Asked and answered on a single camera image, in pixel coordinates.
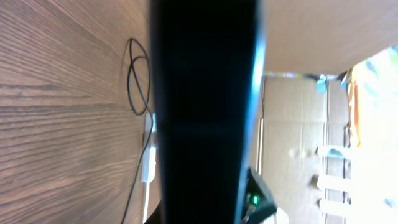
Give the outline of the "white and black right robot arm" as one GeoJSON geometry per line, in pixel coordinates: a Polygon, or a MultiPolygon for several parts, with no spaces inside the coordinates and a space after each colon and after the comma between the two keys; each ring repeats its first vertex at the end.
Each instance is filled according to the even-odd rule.
{"type": "Polygon", "coordinates": [[[279,208],[266,183],[249,168],[241,224],[288,224],[289,217],[279,208]]]}

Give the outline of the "smartphone with blue screen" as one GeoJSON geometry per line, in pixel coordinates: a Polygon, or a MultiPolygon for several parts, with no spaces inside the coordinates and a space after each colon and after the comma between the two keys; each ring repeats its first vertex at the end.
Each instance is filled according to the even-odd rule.
{"type": "Polygon", "coordinates": [[[163,223],[239,223],[265,61],[262,3],[150,2],[163,223]]]}

